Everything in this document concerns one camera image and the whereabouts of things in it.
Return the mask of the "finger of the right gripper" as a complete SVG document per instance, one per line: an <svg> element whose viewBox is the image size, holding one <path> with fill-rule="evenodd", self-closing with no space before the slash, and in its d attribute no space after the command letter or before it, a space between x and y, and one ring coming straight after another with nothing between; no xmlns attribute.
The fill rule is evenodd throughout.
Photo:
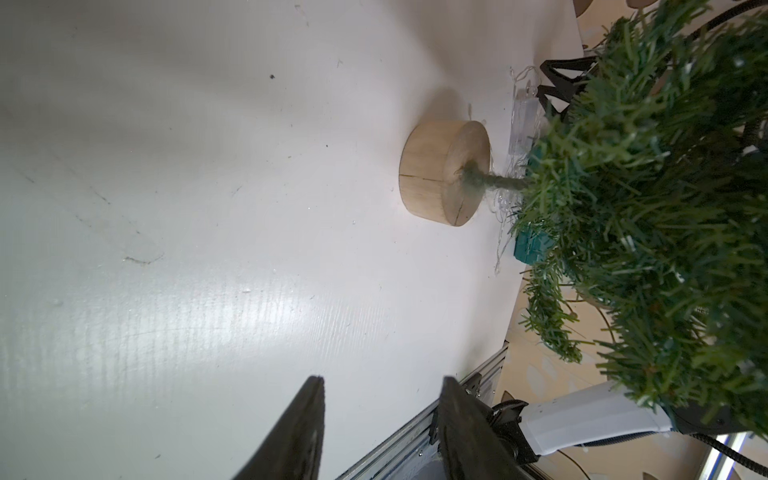
<svg viewBox="0 0 768 480"><path fill-rule="evenodd" d="M547 117L566 117L573 99L583 92L585 88L585 84L577 84L572 91L564 92L555 86L539 85L536 90L536 98ZM552 103L552 99L564 102L565 108L558 110Z"/></svg>
<svg viewBox="0 0 768 480"><path fill-rule="evenodd" d="M551 59L540 64L540 70L554 87L574 87L583 81L597 64L595 55L574 59Z"/></svg>

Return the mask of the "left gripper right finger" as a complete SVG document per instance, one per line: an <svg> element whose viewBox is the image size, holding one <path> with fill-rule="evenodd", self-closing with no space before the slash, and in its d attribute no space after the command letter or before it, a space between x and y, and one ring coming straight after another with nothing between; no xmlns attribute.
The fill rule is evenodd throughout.
<svg viewBox="0 0 768 480"><path fill-rule="evenodd" d="M525 479L475 399L445 376L437 405L437 437L447 479Z"/></svg>

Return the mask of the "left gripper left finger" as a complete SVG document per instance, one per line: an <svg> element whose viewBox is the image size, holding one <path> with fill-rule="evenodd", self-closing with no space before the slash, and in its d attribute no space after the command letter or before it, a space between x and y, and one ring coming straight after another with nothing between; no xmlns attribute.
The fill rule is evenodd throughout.
<svg viewBox="0 0 768 480"><path fill-rule="evenodd" d="M310 376L234 479L317 479L324 415L324 379Z"/></svg>

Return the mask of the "clear battery box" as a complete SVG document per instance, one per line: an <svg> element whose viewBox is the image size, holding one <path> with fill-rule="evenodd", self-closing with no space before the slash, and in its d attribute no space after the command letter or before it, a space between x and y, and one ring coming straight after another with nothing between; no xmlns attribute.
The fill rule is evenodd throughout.
<svg viewBox="0 0 768 480"><path fill-rule="evenodd" d="M511 111L509 159L521 163L532 150L542 124L542 108L537 94L538 87L527 82L515 90Z"/></svg>

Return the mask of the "small green christmas tree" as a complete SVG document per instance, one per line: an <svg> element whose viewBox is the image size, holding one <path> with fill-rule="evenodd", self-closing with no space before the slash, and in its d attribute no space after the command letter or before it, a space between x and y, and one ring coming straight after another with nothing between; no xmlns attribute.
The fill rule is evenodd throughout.
<svg viewBox="0 0 768 480"><path fill-rule="evenodd" d="M399 165L407 210L465 224L513 192L533 241L524 326L560 359L582 341L564 286L610 315L601 371L645 407L729 410L767 432L767 5L708 18L661 1L590 57L548 60L548 129L519 177L494 174L484 127L430 122Z"/></svg>

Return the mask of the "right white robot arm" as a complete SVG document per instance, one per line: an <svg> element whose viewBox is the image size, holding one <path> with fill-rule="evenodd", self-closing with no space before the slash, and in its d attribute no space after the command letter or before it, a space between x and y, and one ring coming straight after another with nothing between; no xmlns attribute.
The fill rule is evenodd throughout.
<svg viewBox="0 0 768 480"><path fill-rule="evenodd" d="M767 57L607 61L534 147L528 329L571 362L569 283L608 320L604 384L525 407L532 450L767 433Z"/></svg>

